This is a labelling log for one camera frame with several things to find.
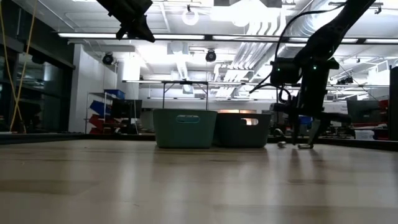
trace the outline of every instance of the wooden floor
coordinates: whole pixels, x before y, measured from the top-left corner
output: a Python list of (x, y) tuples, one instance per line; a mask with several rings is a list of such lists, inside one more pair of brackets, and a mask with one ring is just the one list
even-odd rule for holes
[(398, 153), (0, 146), (0, 223), (398, 223)]

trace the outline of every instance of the glass wall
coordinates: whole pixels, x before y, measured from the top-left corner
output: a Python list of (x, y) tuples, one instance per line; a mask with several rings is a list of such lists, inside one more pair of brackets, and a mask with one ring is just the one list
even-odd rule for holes
[[(27, 133), (67, 131), (72, 70), (56, 67), (32, 55), (8, 54), (16, 89), (26, 63), (19, 100), (22, 120), (17, 113), (12, 130), (21, 132), (25, 126)], [(14, 99), (3, 55), (0, 54), (0, 131), (9, 131)]]

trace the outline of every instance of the dark gray plastic bin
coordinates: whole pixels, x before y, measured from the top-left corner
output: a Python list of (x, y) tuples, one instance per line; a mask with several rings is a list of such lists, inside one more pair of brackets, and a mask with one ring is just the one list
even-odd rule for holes
[[(245, 118), (258, 120), (247, 125)], [(267, 144), (270, 114), (218, 113), (214, 144), (219, 147), (259, 148)]]
[(154, 110), (156, 143), (161, 148), (210, 148), (217, 112)]

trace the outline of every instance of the yellow cable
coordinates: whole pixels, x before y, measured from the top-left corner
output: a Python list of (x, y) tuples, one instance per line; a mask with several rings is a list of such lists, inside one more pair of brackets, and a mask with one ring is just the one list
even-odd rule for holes
[[(15, 88), (14, 88), (14, 82), (11, 78), (11, 72), (10, 72), (10, 65), (8, 63), (8, 55), (7, 55), (7, 44), (6, 44), (6, 29), (4, 28), (4, 21), (3, 21), (3, 17), (2, 17), (2, 2), (0, 2), (0, 21), (1, 21), (1, 31), (2, 31), (2, 42), (3, 42), (3, 46), (4, 46), (4, 57), (6, 58), (6, 67), (7, 67), (7, 73), (8, 73), (8, 77), (10, 80), (10, 84), (11, 84), (11, 90), (12, 90), (12, 95), (14, 97), (14, 102), (17, 101), (17, 96), (15, 95)], [(18, 114), (19, 114), (19, 119), (22, 122), (22, 115), (21, 115), (21, 111), (19, 109), (18, 104), (17, 105), (17, 110), (18, 110)]]
[[(35, 6), (33, 8), (32, 24), (30, 25), (29, 38), (28, 38), (27, 47), (26, 47), (26, 55), (29, 55), (30, 42), (32, 40), (33, 25), (35, 24), (35, 18), (36, 18), (37, 1), (38, 0), (35, 0)], [(19, 88), (18, 88), (18, 97), (16, 100), (15, 108), (14, 108), (14, 115), (12, 116), (11, 127), (14, 125), (15, 116), (17, 113), (17, 107), (18, 107), (19, 99), (21, 97), (22, 81), (24, 80), (24, 76), (25, 76), (26, 64), (27, 64), (27, 60), (25, 60), (24, 68), (22, 69), (21, 80), (19, 82)]]

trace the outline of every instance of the cable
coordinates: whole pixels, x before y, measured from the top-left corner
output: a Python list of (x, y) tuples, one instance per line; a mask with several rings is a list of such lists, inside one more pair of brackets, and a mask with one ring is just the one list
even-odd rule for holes
[[(31, 25), (30, 25), (29, 38), (28, 38), (27, 47), (26, 47), (26, 55), (29, 55), (30, 43), (31, 43), (31, 41), (32, 41), (33, 25), (35, 24), (36, 11), (37, 11), (37, 2), (38, 2), (38, 1), (39, 1), (39, 0), (35, 0), (35, 5), (34, 5), (34, 8), (33, 8), (32, 23), (31, 23)], [(16, 112), (17, 112), (17, 107), (18, 107), (19, 99), (21, 98), (22, 81), (24, 80), (27, 61), (28, 61), (28, 60), (25, 60), (24, 68), (22, 69), (21, 80), (20, 80), (20, 82), (19, 82), (19, 88), (18, 88), (18, 97), (17, 97), (17, 100), (16, 100), (16, 102), (15, 102), (14, 115), (12, 116), (11, 127), (13, 127), (13, 125), (14, 125), (14, 121), (15, 121), (15, 116), (16, 116)]]
[(358, 84), (358, 85), (363, 89), (363, 91), (365, 91), (367, 94), (369, 94), (369, 96), (371, 96), (373, 99), (379, 101), (378, 99), (376, 99), (376, 97), (372, 96), (372, 94), (370, 94), (368, 90), (365, 90), (365, 88), (363, 88), (363, 86), (362, 86), (361, 84), (359, 84), (359, 83), (354, 79), (354, 77), (353, 77), (352, 75), (350, 75), (341, 65), (340, 65), (340, 68), (343, 69), (344, 72), (347, 74), (347, 76), (351, 77), (351, 78), (353, 79), (353, 81), (354, 81), (356, 84)]
[[(293, 19), (291, 19), (291, 20), (286, 24), (285, 28), (283, 29), (282, 33), (281, 33), (280, 36), (279, 36), (279, 40), (278, 40), (278, 43), (277, 43), (276, 49), (275, 49), (275, 59), (274, 59), (274, 61), (276, 61), (276, 58), (278, 57), (278, 50), (279, 50), (279, 46), (280, 46), (280, 44), (281, 44), (281, 42), (282, 42), (283, 36), (285, 35), (287, 29), (290, 27), (290, 25), (292, 25), (292, 23), (293, 23), (294, 21), (296, 21), (298, 18), (300, 18), (300, 17), (302, 17), (302, 16), (305, 16), (305, 15), (310, 15), (310, 14), (321, 14), (321, 13), (331, 12), (331, 11), (334, 11), (334, 10), (336, 10), (336, 9), (339, 9), (339, 8), (345, 6), (346, 4), (347, 4), (347, 3), (344, 2), (343, 4), (337, 6), (337, 7), (333, 8), (333, 9), (329, 9), (329, 10), (317, 10), (317, 11), (303, 12), (303, 13), (300, 13), (300, 14), (296, 15), (295, 17), (293, 17)], [(253, 88), (252, 91), (258, 90), (259, 87), (260, 87), (260, 85), (263, 84), (263, 83), (270, 77), (270, 75), (271, 75), (271, 74), (269, 74), (265, 79), (263, 79), (256, 87)]]
[[(258, 89), (260, 89), (262, 87), (266, 87), (266, 86), (272, 86), (272, 87), (275, 87), (277, 90), (279, 89), (279, 90), (285, 91), (285, 93), (287, 94), (287, 101), (290, 102), (292, 100), (292, 94), (287, 89), (280, 87), (280, 86), (273, 85), (271, 83), (263, 84), (263, 85), (259, 86)], [(286, 100), (282, 99), (282, 94), (280, 94), (280, 93), (279, 93), (279, 100), (286, 102)]]
[[(4, 46), (4, 57), (6, 59), (7, 73), (8, 73), (8, 78), (10, 79), (12, 96), (14, 97), (14, 102), (16, 102), (17, 101), (17, 96), (15, 95), (14, 82), (13, 82), (12, 77), (11, 77), (10, 64), (8, 62), (8, 55), (7, 55), (6, 29), (4, 27), (4, 20), (3, 20), (3, 16), (2, 16), (2, 2), (0, 2), (0, 20), (1, 20), (1, 31), (2, 31), (2, 43), (3, 43), (3, 46)], [(24, 127), (24, 133), (26, 134), (26, 127), (25, 127), (25, 124), (23, 123), (23, 120), (22, 120), (21, 110), (19, 109), (18, 104), (16, 104), (16, 105), (17, 105), (19, 120), (21, 121), (21, 123), (22, 123), (22, 125)]]

